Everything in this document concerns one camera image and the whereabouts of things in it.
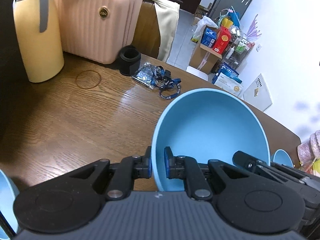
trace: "tile floor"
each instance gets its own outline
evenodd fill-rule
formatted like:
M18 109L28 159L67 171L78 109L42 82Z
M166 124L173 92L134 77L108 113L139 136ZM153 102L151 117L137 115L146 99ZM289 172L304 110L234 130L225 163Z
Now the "tile floor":
M193 21L193 14L180 10L176 35L172 43L170 56L167 60L168 64L183 70L187 69L193 49L196 46L196 43L190 40L196 30L196 26L192 26ZM208 81L211 82L212 78L213 74L209 74Z

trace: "gold seal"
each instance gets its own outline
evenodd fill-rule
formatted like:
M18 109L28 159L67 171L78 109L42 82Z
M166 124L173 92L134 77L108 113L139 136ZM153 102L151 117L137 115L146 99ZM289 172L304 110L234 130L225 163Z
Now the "gold seal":
M228 40L229 40L229 38L228 38L227 35L222 35L221 39L222 39L223 41L228 41Z
M101 19L107 18L108 14L109 14L109 12L108 12L107 7L102 6L102 7L99 9L99 15L100 15Z

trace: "beige cloth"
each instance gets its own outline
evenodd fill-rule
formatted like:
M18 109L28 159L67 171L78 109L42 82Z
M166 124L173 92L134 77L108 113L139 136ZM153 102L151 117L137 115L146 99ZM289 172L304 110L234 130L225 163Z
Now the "beige cloth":
M180 5L168 0L152 0L155 2L156 14L160 31L160 48L158 58L166 62L176 34Z

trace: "blue bowl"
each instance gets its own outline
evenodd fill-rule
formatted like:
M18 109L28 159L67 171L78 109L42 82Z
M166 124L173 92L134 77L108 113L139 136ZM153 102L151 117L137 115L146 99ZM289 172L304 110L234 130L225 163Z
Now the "blue bowl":
M183 181L167 179L164 148L199 163L219 159L232 163L241 150L270 165L269 145L253 112L238 98L216 89L191 90L163 111L152 138L153 177L160 191L183 191Z
M15 232L18 231L18 222L13 213L13 202L18 194L16 185L0 170L0 211ZM1 227L0 240L9 240Z
M286 151L284 150L277 150L275 152L275 154L272 155L271 157L271 161L272 162L275 162L275 163L279 163L279 164L283 164L283 165L286 165L286 166L289 166L289 167L292 167L293 168L293 163L292 163L292 160L289 156L289 154L287 154Z

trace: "brown ring stain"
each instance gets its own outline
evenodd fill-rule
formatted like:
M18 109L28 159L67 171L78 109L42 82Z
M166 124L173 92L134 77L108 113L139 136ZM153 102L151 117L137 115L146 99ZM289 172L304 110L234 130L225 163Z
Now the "brown ring stain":
M101 82L101 75L94 70L85 70L80 72L76 77L76 85L81 89L92 89L98 86Z

